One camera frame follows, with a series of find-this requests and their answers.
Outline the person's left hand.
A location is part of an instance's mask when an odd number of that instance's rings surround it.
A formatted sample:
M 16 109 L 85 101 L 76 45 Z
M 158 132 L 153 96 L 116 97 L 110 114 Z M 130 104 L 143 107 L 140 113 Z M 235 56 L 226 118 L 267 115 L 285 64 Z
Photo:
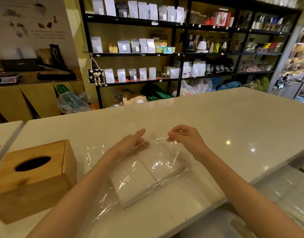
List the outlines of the person's left hand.
M 136 149 L 147 147 L 150 143 L 147 140 L 135 140 L 134 134 L 125 136 L 121 141 L 111 148 L 112 157 L 115 160 L 122 160 L 133 153 Z

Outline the person's right hand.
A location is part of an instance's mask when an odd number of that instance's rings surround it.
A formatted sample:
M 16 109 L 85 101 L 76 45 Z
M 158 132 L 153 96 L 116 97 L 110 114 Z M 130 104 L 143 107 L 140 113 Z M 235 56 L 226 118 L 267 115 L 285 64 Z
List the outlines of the person's right hand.
M 195 160 L 202 162 L 209 152 L 209 148 L 205 144 L 198 130 L 184 124 L 180 124 L 173 129 L 189 129 L 189 135 L 168 137 L 167 141 L 176 141 L 181 143 L 187 149 L 187 151 L 192 154 Z

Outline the clear plastic wrapper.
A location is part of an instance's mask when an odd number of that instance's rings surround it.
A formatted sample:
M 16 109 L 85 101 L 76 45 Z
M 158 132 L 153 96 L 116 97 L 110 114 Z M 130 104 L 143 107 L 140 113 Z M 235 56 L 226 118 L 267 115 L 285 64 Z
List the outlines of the clear plastic wrapper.
M 126 211 L 189 173 L 186 152 L 165 137 L 143 137 L 139 144 L 109 172 L 80 233 L 86 235 L 113 213 Z

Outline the person's left forearm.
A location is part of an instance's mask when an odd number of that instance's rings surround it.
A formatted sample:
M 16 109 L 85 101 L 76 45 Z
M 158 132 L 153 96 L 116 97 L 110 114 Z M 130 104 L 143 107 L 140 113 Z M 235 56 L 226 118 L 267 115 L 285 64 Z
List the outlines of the person's left forearm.
M 43 217 L 26 238 L 74 238 L 114 167 L 127 152 L 107 151 L 89 172 Z

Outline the brown paper bag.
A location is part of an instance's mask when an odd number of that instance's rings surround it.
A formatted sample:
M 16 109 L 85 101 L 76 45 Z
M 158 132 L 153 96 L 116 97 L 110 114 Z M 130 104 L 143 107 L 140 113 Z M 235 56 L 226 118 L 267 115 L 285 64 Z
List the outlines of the brown paper bag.
M 129 89 L 119 91 L 114 95 L 114 101 L 119 106 L 128 106 L 148 102 L 146 96 Z

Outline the clear plastic bags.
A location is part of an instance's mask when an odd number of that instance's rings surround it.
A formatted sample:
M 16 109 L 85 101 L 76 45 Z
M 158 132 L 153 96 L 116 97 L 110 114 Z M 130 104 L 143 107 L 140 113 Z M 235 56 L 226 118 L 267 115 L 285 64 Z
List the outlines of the clear plastic bags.
M 190 96 L 211 92 L 213 83 L 210 78 L 182 80 L 180 96 Z

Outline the row of black packets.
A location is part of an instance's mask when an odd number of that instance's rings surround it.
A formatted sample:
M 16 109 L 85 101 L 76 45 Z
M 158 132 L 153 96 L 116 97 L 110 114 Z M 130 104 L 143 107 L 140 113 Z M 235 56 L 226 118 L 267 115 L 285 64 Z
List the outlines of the row of black packets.
M 233 63 L 206 63 L 205 75 L 233 73 Z

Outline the yellow cardboard boxes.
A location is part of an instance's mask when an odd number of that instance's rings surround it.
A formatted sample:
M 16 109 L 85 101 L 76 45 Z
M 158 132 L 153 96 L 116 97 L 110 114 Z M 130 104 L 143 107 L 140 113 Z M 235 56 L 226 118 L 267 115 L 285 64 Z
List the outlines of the yellow cardboard boxes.
M 173 54 L 175 53 L 175 47 L 168 47 L 166 42 L 154 42 L 155 53 Z

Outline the white kettle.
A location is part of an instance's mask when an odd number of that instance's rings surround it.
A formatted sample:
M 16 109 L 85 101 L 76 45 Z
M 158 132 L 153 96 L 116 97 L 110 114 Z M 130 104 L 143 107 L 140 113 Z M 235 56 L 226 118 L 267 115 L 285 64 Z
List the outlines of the white kettle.
M 199 44 L 197 45 L 197 53 L 208 53 L 209 51 L 207 50 L 207 43 L 206 41 L 200 41 Z

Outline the black sealing machine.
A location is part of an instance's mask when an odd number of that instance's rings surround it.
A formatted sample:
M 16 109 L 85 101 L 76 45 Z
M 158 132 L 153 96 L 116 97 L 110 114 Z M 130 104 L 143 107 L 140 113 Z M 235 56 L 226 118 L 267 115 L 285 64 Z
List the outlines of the black sealing machine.
M 69 81 L 76 80 L 75 73 L 71 70 L 58 70 L 60 73 L 37 73 L 36 77 L 40 81 Z

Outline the wooden cabinet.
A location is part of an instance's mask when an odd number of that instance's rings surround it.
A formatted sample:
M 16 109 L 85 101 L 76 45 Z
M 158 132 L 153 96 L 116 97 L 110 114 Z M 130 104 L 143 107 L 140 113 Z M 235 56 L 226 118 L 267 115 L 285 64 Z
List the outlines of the wooden cabinet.
M 62 115 L 56 86 L 64 84 L 69 91 L 81 94 L 85 88 L 80 69 L 74 69 L 76 80 L 39 81 L 37 72 L 23 72 L 17 83 L 0 84 L 0 123 Z

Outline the row of coffee drippers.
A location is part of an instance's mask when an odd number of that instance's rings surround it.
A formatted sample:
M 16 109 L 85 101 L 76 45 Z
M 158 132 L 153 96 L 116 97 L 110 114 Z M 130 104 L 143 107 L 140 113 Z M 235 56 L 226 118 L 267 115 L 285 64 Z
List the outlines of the row of coffee drippers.
M 272 43 L 253 43 L 246 44 L 245 53 L 278 53 L 284 43 L 272 42 Z

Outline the red gift boxes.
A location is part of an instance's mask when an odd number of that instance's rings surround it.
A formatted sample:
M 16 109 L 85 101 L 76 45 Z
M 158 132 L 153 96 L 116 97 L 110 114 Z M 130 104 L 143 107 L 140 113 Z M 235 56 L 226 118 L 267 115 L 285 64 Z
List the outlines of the red gift boxes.
M 233 17 L 231 17 L 231 12 L 219 11 L 210 14 L 209 25 L 217 27 L 231 27 L 233 22 Z

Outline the digital scale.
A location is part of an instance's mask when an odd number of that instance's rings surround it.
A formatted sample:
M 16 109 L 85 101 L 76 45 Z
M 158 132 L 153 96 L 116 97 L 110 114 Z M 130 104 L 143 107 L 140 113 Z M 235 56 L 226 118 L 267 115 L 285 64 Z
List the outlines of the digital scale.
M 2 84 L 15 84 L 23 76 L 17 72 L 0 72 L 0 85 Z

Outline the wall poster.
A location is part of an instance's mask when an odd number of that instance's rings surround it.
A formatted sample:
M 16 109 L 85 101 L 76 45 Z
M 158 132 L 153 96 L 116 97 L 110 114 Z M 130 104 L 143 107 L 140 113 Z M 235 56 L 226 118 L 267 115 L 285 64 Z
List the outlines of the wall poster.
M 74 44 L 64 0 L 0 0 L 0 51 Z

